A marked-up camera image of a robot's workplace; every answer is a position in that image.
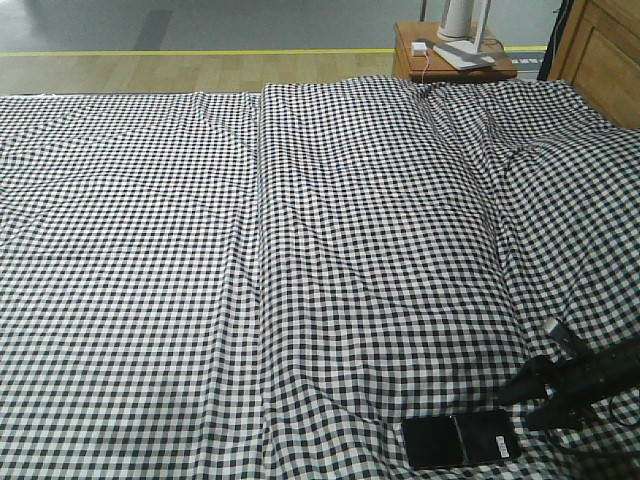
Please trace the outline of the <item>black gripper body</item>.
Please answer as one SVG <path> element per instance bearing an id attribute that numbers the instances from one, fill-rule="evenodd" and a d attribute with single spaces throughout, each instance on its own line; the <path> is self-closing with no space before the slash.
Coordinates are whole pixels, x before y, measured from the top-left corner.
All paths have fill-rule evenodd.
<path id="1" fill-rule="evenodd" d="M 598 352 L 581 339 L 558 340 L 572 358 L 554 367 L 555 395 L 549 409 L 574 415 L 591 404 L 639 385 L 639 337 L 612 344 Z"/>

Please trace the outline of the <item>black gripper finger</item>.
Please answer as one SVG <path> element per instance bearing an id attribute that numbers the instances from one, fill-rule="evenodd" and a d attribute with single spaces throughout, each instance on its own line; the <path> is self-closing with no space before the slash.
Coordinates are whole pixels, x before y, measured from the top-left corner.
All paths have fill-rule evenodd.
<path id="1" fill-rule="evenodd" d="M 590 407 L 579 405 L 570 398 L 554 396 L 539 408 L 525 416 L 524 424 L 529 430 L 574 429 L 583 427 L 590 418 Z"/>
<path id="2" fill-rule="evenodd" d="M 496 403 L 509 406 L 534 399 L 548 400 L 554 368 L 555 363 L 548 357 L 527 360 L 518 373 L 498 389 Z"/>

